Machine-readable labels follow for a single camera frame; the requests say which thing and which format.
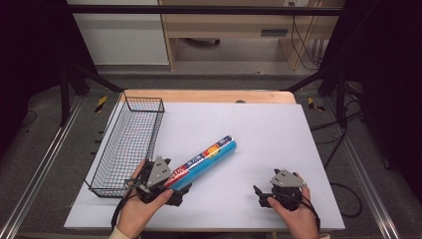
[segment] black backdrop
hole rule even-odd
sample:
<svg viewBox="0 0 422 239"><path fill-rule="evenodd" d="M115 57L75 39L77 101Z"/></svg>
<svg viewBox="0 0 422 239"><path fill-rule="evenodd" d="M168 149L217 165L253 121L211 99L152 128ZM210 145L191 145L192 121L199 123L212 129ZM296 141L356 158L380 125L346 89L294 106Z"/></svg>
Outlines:
<svg viewBox="0 0 422 239"><path fill-rule="evenodd" d="M67 4L66 0L51 1ZM54 13L41 0L2 0L0 7L0 156L27 113L35 94L60 83L64 66L79 64L96 73L72 13ZM73 74L78 93L88 86Z"/></svg>
<svg viewBox="0 0 422 239"><path fill-rule="evenodd" d="M374 1L347 1L345 7ZM358 18L340 17L322 67L333 61ZM362 108L383 156L422 201L422 1L378 1L339 60L347 81L363 87ZM327 76L331 81L335 76Z"/></svg>

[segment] horizontal black bar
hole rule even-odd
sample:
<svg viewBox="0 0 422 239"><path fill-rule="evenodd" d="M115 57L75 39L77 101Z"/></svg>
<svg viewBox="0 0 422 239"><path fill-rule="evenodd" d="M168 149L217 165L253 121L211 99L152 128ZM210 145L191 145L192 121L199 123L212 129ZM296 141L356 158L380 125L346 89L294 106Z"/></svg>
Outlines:
<svg viewBox="0 0 422 239"><path fill-rule="evenodd" d="M245 6L155 6L155 5L68 5L48 8L72 13L92 14L215 14L215 15L295 15L345 16L363 10L308 7L245 7Z"/></svg>

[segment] wire basket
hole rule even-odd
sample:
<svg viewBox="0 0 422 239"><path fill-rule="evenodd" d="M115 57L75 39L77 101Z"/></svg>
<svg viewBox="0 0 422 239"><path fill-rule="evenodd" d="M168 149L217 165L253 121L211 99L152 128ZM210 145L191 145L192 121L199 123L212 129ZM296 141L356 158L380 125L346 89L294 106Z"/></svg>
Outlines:
<svg viewBox="0 0 422 239"><path fill-rule="evenodd" d="M160 98L125 97L90 191L98 197L123 197L124 181L129 179L144 158L151 159L164 114Z"/></svg>

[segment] hand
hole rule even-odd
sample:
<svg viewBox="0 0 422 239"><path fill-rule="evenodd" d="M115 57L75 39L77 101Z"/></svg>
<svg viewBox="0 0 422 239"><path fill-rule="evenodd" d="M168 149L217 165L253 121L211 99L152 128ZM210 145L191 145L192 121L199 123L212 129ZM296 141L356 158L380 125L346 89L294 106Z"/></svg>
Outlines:
<svg viewBox="0 0 422 239"><path fill-rule="evenodd" d="M137 177L144 164L145 160L137 166L132 178ZM154 213L168 201L171 194L173 194L173 190L168 189L152 202L145 204L136 196L136 190L133 190L120 211L117 222L118 230L130 238L137 237Z"/></svg>
<svg viewBox="0 0 422 239"><path fill-rule="evenodd" d="M310 189L307 186L302 188L302 196L311 201ZM273 197L269 197L268 202L285 221L295 239L318 238L316 218L308 208L301 204L295 211L290 211Z"/></svg>

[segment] cabinet door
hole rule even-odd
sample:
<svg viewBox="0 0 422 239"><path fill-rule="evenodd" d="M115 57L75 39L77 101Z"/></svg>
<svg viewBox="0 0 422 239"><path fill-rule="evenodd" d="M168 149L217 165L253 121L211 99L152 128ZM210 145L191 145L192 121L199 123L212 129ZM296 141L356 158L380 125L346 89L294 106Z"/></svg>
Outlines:
<svg viewBox="0 0 422 239"><path fill-rule="evenodd" d="M69 4L157 5L154 0L68 0ZM96 65L168 65L159 14L74 14Z"/></svg>

